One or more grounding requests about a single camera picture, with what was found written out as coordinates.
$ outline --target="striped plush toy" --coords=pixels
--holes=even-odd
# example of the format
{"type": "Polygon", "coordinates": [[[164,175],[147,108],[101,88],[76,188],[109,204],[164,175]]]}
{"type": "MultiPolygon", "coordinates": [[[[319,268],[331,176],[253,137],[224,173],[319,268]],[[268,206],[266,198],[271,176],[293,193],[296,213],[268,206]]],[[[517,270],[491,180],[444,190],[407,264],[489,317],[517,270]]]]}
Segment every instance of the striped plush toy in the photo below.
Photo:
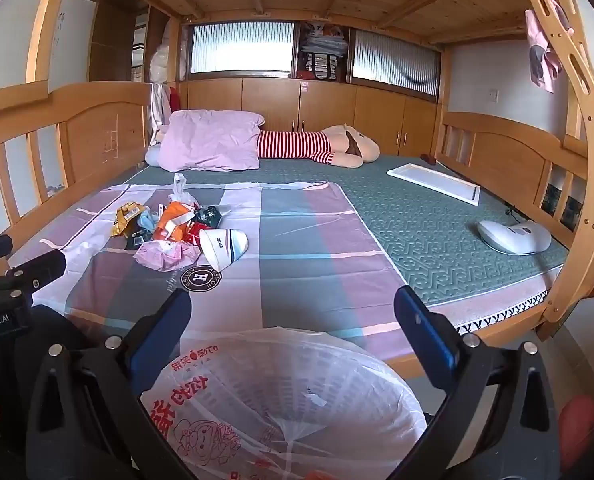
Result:
{"type": "Polygon", "coordinates": [[[268,132],[257,138],[260,158],[309,158],[342,168],[359,168],[379,156],[379,146],[351,126],[321,132],[268,132]]]}

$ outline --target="silver screw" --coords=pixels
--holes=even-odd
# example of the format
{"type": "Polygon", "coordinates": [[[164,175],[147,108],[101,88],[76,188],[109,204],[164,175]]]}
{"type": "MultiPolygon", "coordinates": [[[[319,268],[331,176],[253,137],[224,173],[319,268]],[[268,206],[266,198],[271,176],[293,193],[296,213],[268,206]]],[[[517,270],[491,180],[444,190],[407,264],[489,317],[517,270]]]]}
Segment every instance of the silver screw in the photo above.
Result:
{"type": "Polygon", "coordinates": [[[48,349],[48,355],[50,355],[51,357],[57,357],[61,353],[62,353],[62,345],[60,345],[59,343],[55,343],[54,345],[51,345],[51,347],[48,349]]]}
{"type": "Polygon", "coordinates": [[[122,338],[119,335],[112,335],[104,342],[104,346],[109,350],[115,350],[122,344],[122,338]]]}
{"type": "Polygon", "coordinates": [[[537,345],[535,345],[535,343],[533,343],[532,341],[526,341],[523,344],[523,349],[530,355],[535,355],[539,351],[537,345]]]}
{"type": "Polygon", "coordinates": [[[481,339],[479,339],[476,335],[471,333],[467,333],[463,337],[463,341],[466,344],[466,346],[469,346],[470,348],[477,348],[479,346],[479,343],[481,343],[481,339]]]}

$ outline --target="green mattress pad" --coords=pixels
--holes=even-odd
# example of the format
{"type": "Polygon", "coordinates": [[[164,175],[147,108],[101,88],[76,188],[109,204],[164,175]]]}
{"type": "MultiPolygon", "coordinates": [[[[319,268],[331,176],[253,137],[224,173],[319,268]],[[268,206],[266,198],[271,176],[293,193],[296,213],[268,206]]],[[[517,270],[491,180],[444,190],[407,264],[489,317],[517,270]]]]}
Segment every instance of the green mattress pad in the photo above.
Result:
{"type": "MultiPolygon", "coordinates": [[[[505,225],[516,221],[507,206],[482,189],[473,206],[442,193],[387,175],[418,158],[382,155],[361,168],[346,169],[311,160],[262,159],[258,170],[184,171],[189,183],[334,182],[390,255],[404,279],[427,305],[489,292],[560,266],[568,250],[553,239],[547,251],[509,256],[485,245],[477,234],[480,220],[505,225]]],[[[433,169],[450,173],[442,166],[433,169]]],[[[148,167],[129,184],[172,184],[173,174],[148,167]]]]}

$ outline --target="ribbed glass panel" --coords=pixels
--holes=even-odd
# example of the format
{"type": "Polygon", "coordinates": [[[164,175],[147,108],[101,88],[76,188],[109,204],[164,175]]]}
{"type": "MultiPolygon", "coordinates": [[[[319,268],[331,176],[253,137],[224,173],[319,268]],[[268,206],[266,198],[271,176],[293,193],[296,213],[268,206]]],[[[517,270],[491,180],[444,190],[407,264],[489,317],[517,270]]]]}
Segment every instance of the ribbed glass panel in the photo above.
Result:
{"type": "Polygon", "coordinates": [[[407,41],[357,30],[353,77],[437,95],[440,54],[407,41]]]}
{"type": "Polygon", "coordinates": [[[278,70],[290,72],[294,23],[236,22],[198,25],[191,72],[278,70]]]}

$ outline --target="bed headboard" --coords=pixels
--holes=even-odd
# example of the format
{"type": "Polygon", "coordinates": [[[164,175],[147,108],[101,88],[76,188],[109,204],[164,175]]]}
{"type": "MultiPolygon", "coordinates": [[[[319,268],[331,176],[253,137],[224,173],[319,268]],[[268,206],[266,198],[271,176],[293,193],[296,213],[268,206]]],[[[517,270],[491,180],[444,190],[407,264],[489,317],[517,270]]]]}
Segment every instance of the bed headboard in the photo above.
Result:
{"type": "MultiPolygon", "coordinates": [[[[123,81],[75,83],[52,92],[46,81],[0,89],[0,193],[10,223],[4,234],[14,251],[77,200],[144,160],[149,100],[148,84],[123,81]],[[37,130],[53,125],[64,188],[49,196],[37,130]],[[20,136],[26,137],[37,203],[22,216],[5,148],[20,136]]],[[[6,269],[0,260],[0,273],[6,269]]]]}
{"type": "Polygon", "coordinates": [[[560,220],[568,198],[553,216],[541,208],[554,166],[566,171],[570,193],[573,176],[588,178],[588,161],[563,147],[552,134],[528,124],[470,112],[448,112],[437,159],[514,205],[570,248],[574,233],[560,220]]]}

